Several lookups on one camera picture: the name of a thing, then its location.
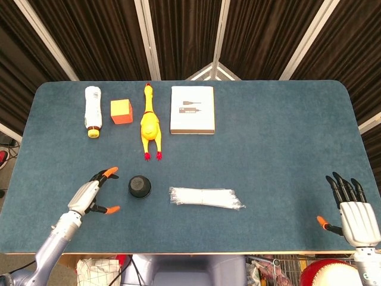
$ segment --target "floor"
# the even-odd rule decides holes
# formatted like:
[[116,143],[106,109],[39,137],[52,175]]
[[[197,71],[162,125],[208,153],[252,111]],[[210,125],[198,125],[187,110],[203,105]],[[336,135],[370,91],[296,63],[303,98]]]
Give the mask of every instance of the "floor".
[[[7,148],[0,147],[0,150],[7,150]],[[0,189],[7,189],[9,186],[9,182],[11,180],[11,175],[13,171],[13,167],[16,162],[16,158],[8,161],[7,165],[3,169],[0,170]],[[7,196],[7,192],[5,192],[5,196],[0,198],[0,215],[2,205]],[[34,257],[32,255],[5,255],[0,254],[0,274],[7,273],[13,269],[17,269],[29,262],[33,261]],[[35,265],[31,265],[28,269],[33,270]],[[50,276],[50,280],[48,286],[74,286],[77,285],[77,275],[73,270],[61,266],[56,265],[54,270]]]

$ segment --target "orange fingertip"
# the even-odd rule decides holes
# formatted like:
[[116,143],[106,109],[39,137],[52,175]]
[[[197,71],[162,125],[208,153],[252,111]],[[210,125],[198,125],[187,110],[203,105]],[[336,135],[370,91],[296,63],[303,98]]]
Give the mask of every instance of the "orange fingertip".
[[113,213],[119,212],[120,206],[108,207],[106,215],[111,215]]
[[321,225],[321,227],[326,229],[326,226],[328,225],[328,221],[326,221],[326,219],[323,218],[322,216],[317,216],[316,219],[319,222],[319,224]]
[[109,168],[106,172],[103,173],[104,176],[110,177],[112,174],[118,172],[118,167]]

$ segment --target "yellow bottle cap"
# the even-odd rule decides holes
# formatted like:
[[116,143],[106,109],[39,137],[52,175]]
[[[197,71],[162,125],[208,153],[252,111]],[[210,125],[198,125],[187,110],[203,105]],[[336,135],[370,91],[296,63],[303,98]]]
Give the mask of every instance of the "yellow bottle cap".
[[89,129],[88,130],[88,136],[90,138],[98,138],[99,137],[99,130],[96,129]]

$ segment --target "robotic arm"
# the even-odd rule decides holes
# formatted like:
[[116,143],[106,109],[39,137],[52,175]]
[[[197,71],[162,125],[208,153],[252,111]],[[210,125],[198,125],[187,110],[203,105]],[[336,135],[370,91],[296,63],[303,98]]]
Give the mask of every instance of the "robotic arm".
[[114,174],[116,171],[117,167],[100,171],[79,188],[68,204],[69,211],[60,217],[55,226],[52,226],[50,236],[36,253],[37,267],[34,272],[22,269],[2,275],[0,286],[46,286],[53,267],[81,226],[82,217],[90,211],[109,215],[120,210],[119,206],[110,208],[98,206],[95,197],[107,179],[118,178]]
[[354,259],[363,286],[381,286],[381,254],[375,246],[381,241],[380,229],[373,208],[367,202],[359,182],[351,179],[354,186],[333,172],[334,180],[326,176],[340,211],[342,228],[329,224],[323,217],[317,220],[327,231],[344,236],[356,248]]

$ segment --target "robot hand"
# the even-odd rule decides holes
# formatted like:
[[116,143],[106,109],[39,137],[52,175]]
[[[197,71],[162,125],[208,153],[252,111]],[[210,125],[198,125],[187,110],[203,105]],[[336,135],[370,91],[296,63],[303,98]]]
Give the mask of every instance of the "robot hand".
[[381,255],[374,247],[381,241],[380,229],[373,208],[367,202],[359,182],[351,179],[354,186],[333,172],[332,179],[326,176],[340,211],[342,228],[329,224],[323,217],[317,220],[327,231],[344,236],[356,247],[354,259],[363,285],[381,286]]

